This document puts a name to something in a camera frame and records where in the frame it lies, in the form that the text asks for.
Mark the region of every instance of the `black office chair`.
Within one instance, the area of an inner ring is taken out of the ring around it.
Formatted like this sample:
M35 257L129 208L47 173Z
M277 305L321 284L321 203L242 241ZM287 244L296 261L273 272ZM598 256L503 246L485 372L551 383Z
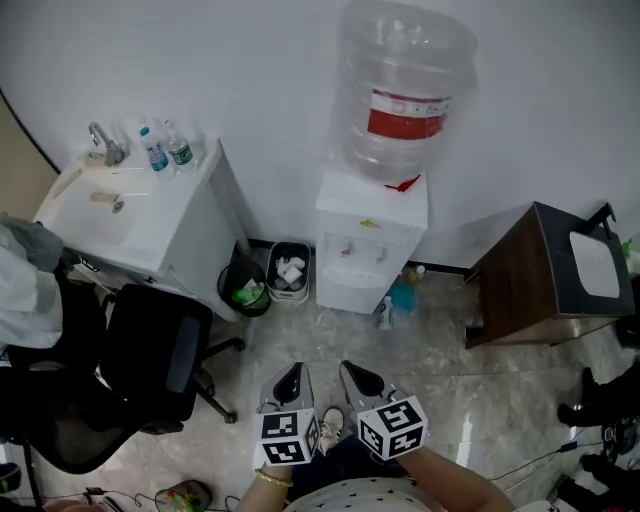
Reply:
M58 469L82 474L106 462L139 430L182 430L196 394L234 423L236 413L214 399L213 379L201 364L245 344L234 338L207 348L212 318L195 300L126 285L115 299L102 348L100 372L107 385L74 368L0 368L0 389L12 390L2 404L0 437L28 442Z
M100 371L107 384L134 403L158 408L167 428L191 416L196 394L225 423L238 420L214 398L213 378L201 365L211 356L245 343L233 338L207 348L213 313L199 302L145 286L126 285L118 293L107 329Z

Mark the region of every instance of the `gray cloth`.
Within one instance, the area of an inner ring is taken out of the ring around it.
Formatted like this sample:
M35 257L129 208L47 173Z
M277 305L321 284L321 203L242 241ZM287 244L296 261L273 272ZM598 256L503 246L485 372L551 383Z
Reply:
M40 224L11 217L6 212L0 214L0 225L11 231L34 267L42 272L56 269L62 256L62 238Z

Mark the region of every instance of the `white sneaker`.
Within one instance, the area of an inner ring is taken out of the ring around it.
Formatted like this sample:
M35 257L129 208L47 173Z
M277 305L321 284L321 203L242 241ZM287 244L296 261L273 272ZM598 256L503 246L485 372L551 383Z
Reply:
M338 444L343 427L344 414L342 411L337 407L329 407L322 418L322 431L318 443L318 450L322 455L327 455L327 452Z

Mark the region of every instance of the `person's arm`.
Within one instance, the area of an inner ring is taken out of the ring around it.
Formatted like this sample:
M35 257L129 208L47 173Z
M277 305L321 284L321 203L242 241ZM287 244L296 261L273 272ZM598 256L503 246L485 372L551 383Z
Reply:
M286 482L291 481L291 466L262 466L262 471ZM234 512L282 512L288 487L277 485L256 476L249 490L236 505Z
M513 505L488 480L422 447L397 458L418 486L449 512L511 512Z

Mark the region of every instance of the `trash can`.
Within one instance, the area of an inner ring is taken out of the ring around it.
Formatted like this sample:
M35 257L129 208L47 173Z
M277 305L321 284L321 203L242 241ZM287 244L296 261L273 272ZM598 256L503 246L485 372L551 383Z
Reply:
M304 262L298 280L287 283L278 275L278 260L299 258ZM300 242L279 242L271 248L267 267L267 286L271 299L276 302L300 304L309 297L309 272L311 270L311 249Z
M240 256L218 277L220 298L248 317L264 315L271 305L264 270L251 258Z

